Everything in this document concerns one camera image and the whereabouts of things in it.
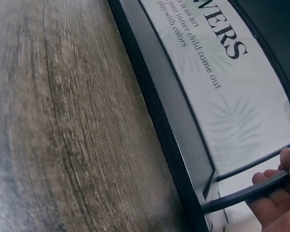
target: gray wooden surface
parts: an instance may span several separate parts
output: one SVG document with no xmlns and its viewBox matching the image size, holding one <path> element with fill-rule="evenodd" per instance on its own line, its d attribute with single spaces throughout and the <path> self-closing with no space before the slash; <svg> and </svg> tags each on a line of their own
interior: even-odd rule
<svg viewBox="0 0 290 232">
<path fill-rule="evenodd" d="M 107 0 L 0 0 L 0 232 L 187 224 Z"/>
</svg>

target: black plastic piece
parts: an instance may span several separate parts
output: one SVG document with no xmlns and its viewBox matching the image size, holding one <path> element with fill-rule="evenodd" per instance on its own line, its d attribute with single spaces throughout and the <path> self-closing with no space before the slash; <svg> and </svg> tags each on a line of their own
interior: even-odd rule
<svg viewBox="0 0 290 232">
<path fill-rule="evenodd" d="M 127 17 L 119 0 L 108 1 L 149 114 L 154 123 L 163 152 L 168 161 L 181 201 L 187 212 L 191 229 L 194 232 L 209 232 L 210 230 L 190 181 L 173 131 Z"/>
<path fill-rule="evenodd" d="M 281 173 L 274 175 L 265 181 L 204 204 L 203 211 L 206 214 L 212 213 L 240 202 L 253 201 L 260 197 L 266 197 L 276 189 L 284 187 L 289 182 L 289 174 L 285 171 L 281 171 Z"/>
</svg>

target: hand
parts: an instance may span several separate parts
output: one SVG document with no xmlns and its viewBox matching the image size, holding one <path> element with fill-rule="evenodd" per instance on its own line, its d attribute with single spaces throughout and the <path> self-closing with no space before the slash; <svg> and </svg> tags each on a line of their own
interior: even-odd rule
<svg viewBox="0 0 290 232">
<path fill-rule="evenodd" d="M 278 170 L 267 170 L 256 173 L 252 182 L 254 184 L 285 170 L 290 174 L 290 149 L 285 148 L 280 154 Z M 262 232 L 290 232 L 290 184 L 273 192 L 267 198 L 260 198 L 248 203 L 262 225 Z"/>
</svg>

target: black border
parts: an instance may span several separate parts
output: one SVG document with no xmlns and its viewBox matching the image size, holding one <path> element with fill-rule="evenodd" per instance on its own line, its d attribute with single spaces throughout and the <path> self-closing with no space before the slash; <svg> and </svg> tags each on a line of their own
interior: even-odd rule
<svg viewBox="0 0 290 232">
<path fill-rule="evenodd" d="M 210 164 L 211 164 L 211 166 L 212 166 L 212 169 L 213 169 L 213 170 L 212 170 L 212 173 L 211 173 L 211 175 L 210 175 L 210 178 L 209 178 L 209 180 L 208 180 L 208 182 L 207 182 L 205 188 L 203 189 L 203 196 L 204 196 L 204 198 L 206 199 L 206 197 L 207 197 L 207 195 L 208 195 L 208 192 L 209 192 L 209 189 L 210 189 L 210 186 L 211 186 L 211 184 L 212 184 L 212 182 L 213 182 L 213 179 L 214 179 L 214 176 L 215 176 L 216 167 L 215 167 L 215 165 L 214 165 L 213 159 L 212 159 L 212 157 L 211 157 L 211 155 L 210 155 L 210 152 L 209 152 L 209 150 L 208 150 L 208 146 L 207 146 L 206 140 L 204 139 L 204 136 L 203 136 L 202 130 L 201 130 L 201 128 L 200 128 L 200 125 L 199 125 L 199 123 L 198 123 L 198 120 L 197 120 L 197 118 L 196 118 L 196 115 L 195 115 L 195 113 L 194 113 L 194 111 L 193 111 L 193 109 L 192 109 L 192 106 L 191 106 L 191 104 L 190 104 L 190 101 L 189 101 L 189 99 L 188 99 L 188 96 L 187 96 L 187 94 L 186 94 L 186 92 L 185 92 L 185 89 L 184 89 L 184 87 L 183 87 L 183 85 L 182 85 L 182 82 L 181 82 L 180 79 L 179 79 L 179 76 L 178 76 L 177 71 L 176 71 L 176 69 L 175 69 L 175 67 L 174 67 L 174 65 L 173 65 L 173 62 L 172 62 L 172 60 L 171 60 L 171 58 L 170 58 L 170 56 L 169 56 L 169 53 L 167 52 L 167 50 L 166 50 L 166 48 L 165 48 L 165 46 L 164 46 L 164 44 L 163 44 L 163 42 L 162 42 L 162 40 L 161 40 L 161 38 L 160 38 L 160 36 L 159 36 L 159 34 L 158 34 L 158 32 L 157 32 L 157 30 L 156 30 L 156 28 L 155 28 L 153 22 L 151 21 L 151 19 L 150 19 L 148 13 L 147 13 L 145 7 L 143 6 L 141 0 L 138 0 L 138 2 L 139 2 L 139 4 L 140 4 L 140 6 L 141 6 L 143 12 L 145 13 L 145 15 L 146 15 L 146 17 L 147 17 L 147 19 L 148 19 L 148 21 L 149 21 L 149 23 L 150 23 L 150 25 L 151 25 L 151 27 L 152 27 L 154 33 L 155 33 L 155 35 L 156 35 L 156 37 L 157 37 L 157 39 L 158 39 L 158 41 L 159 41 L 159 43 L 160 43 L 160 46 L 161 46 L 161 48 L 163 49 L 163 52 L 164 52 L 164 54 L 165 54 L 165 56 L 166 56 L 166 58 L 167 58 L 167 60 L 168 60 L 168 62 L 169 62 L 169 64 L 170 64 L 170 66 L 171 66 L 171 69 L 172 69 L 172 71 L 173 71 L 173 73 L 174 73 L 174 76 L 175 76 L 175 78 L 176 78 L 176 80 L 177 80 L 177 83 L 178 83 L 178 85 L 179 85 L 179 87 L 180 87 L 180 90 L 182 91 L 182 93 L 183 93 L 183 95 L 184 95 L 185 101 L 186 101 L 187 106 L 188 106 L 188 108 L 189 108 L 190 114 L 191 114 L 191 116 L 192 116 L 192 118 L 193 118 L 194 124 L 195 124 L 195 126 L 196 126 L 196 128 L 197 128 L 197 130 L 198 130 L 199 135 L 200 135 L 200 138 L 201 138 L 201 141 L 202 141 L 203 146 L 204 146 L 204 148 L 205 148 L 205 151 L 206 151 L 206 154 L 207 154 L 208 160 L 209 160 L 209 162 L 210 162 Z"/>
<path fill-rule="evenodd" d="M 209 232 L 173 131 L 120 1 L 108 1 L 192 229 Z"/>
</svg>

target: black frame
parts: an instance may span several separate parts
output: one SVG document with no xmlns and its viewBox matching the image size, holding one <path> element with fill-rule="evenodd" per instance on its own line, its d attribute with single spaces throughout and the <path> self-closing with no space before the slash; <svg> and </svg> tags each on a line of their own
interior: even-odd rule
<svg viewBox="0 0 290 232">
<path fill-rule="evenodd" d="M 270 49 L 270 46 L 267 44 L 266 40 L 262 36 L 262 34 L 259 32 L 258 28 L 254 25 L 254 23 L 250 20 L 249 16 L 246 14 L 246 12 L 242 9 L 239 2 L 242 0 L 230 0 L 230 3 L 232 6 L 236 9 L 236 11 L 239 13 L 239 15 L 242 17 L 246 25 L 249 27 L 251 32 L 255 35 L 255 38 L 258 40 L 259 44 L 263 48 L 263 51 L 265 52 L 266 56 L 268 57 L 270 63 L 272 64 L 272 67 L 274 68 L 275 72 L 277 73 L 277 76 L 279 77 L 279 80 L 287 93 L 287 97 L 290 101 L 290 79 L 287 78 L 287 75 L 285 74 L 283 68 L 280 66 L 279 62 L 277 61 L 275 55 L 273 54 L 272 50 Z M 170 58 L 165 51 L 165 48 L 162 44 L 162 41 L 160 40 L 159 36 L 157 35 L 157 32 L 155 28 L 153 27 L 150 18 L 148 17 L 146 10 L 143 8 L 142 3 L 140 0 L 138 0 L 139 4 L 141 5 L 143 11 L 145 12 L 148 21 L 150 22 L 152 28 L 155 31 L 155 34 L 161 44 L 161 47 L 164 50 L 165 55 L 168 58 L 168 61 L 173 69 L 173 72 L 176 73 L 174 70 L 174 67 L 172 66 L 172 62 L 170 62 Z M 113 12 L 115 21 L 118 25 L 119 32 L 121 34 L 124 46 L 127 50 L 128 56 L 130 58 L 133 70 L 135 72 L 136 78 L 138 80 L 138 83 L 140 85 L 142 94 L 144 96 L 145 102 L 148 107 L 148 111 L 151 115 L 152 121 L 154 123 L 154 126 L 156 128 L 156 132 L 158 134 L 162 149 L 164 151 L 165 157 L 168 161 L 169 167 L 171 169 L 171 172 L 173 174 L 173 178 L 175 181 L 175 184 L 177 186 L 179 195 L 181 197 L 181 200 L 183 202 L 183 205 L 188 213 L 188 217 L 190 219 L 192 228 L 194 231 L 198 232 L 208 232 L 211 230 L 212 225 L 209 220 L 207 220 L 206 212 L 214 212 L 219 209 L 223 209 L 225 207 L 228 207 L 230 205 L 235 204 L 234 202 L 238 203 L 240 201 L 246 200 L 249 197 L 255 197 L 255 195 L 259 195 L 260 193 L 265 193 L 268 191 L 271 191 L 275 188 L 280 187 L 283 183 L 289 181 L 289 176 L 284 173 L 281 176 L 275 177 L 273 180 L 268 181 L 267 183 L 263 183 L 262 187 L 260 188 L 247 188 L 244 189 L 238 193 L 232 194 L 230 196 L 226 196 L 221 199 L 217 199 L 216 201 L 213 201 L 211 203 L 208 203 L 206 205 L 200 204 L 197 195 L 195 193 L 195 190 L 192 186 L 192 183 L 190 181 L 189 175 L 186 170 L 185 163 L 182 159 L 181 153 L 179 151 L 179 147 L 177 145 L 176 139 L 174 137 L 173 131 L 171 129 L 171 126 L 168 122 L 167 116 L 165 114 L 165 111 L 163 109 L 162 103 L 158 97 L 157 90 L 154 86 L 153 80 L 151 78 L 151 75 L 147 69 L 146 63 L 144 61 L 143 55 L 141 53 L 141 50 L 138 46 L 138 43 L 133 35 L 132 29 L 128 23 L 128 20 L 126 18 L 126 15 L 122 9 L 122 6 L 120 4 L 120 0 L 109 0 L 109 4 L 111 7 L 111 10 Z M 182 89 L 183 94 L 185 95 L 186 102 L 189 105 L 189 101 L 187 100 L 185 91 L 183 90 L 180 80 L 176 74 L 177 81 Z M 194 116 L 194 113 L 192 112 L 192 109 L 189 105 L 191 115 Z M 194 117 L 194 121 L 196 126 L 198 127 L 198 131 L 200 136 L 202 137 L 203 145 L 206 149 L 208 158 L 211 162 L 212 166 L 212 175 L 210 177 L 210 180 L 208 181 L 205 189 L 203 190 L 204 198 L 206 198 L 208 191 L 210 189 L 210 186 L 212 184 L 212 181 L 221 181 L 223 179 L 226 179 L 228 177 L 231 177 L 233 175 L 236 175 L 238 173 L 241 173 L 247 169 L 250 169 L 258 164 L 261 164 L 274 156 L 278 155 L 280 153 L 280 150 L 273 152 L 272 154 L 269 154 L 262 159 L 259 159 L 253 163 L 250 163 L 240 169 L 234 170 L 230 173 L 227 173 L 222 176 L 215 176 L 215 166 L 213 164 L 213 161 L 209 155 L 205 139 L 203 138 L 203 135 L 201 133 L 201 130 L 199 128 L 199 125 L 197 123 L 197 120 Z"/>
</svg>

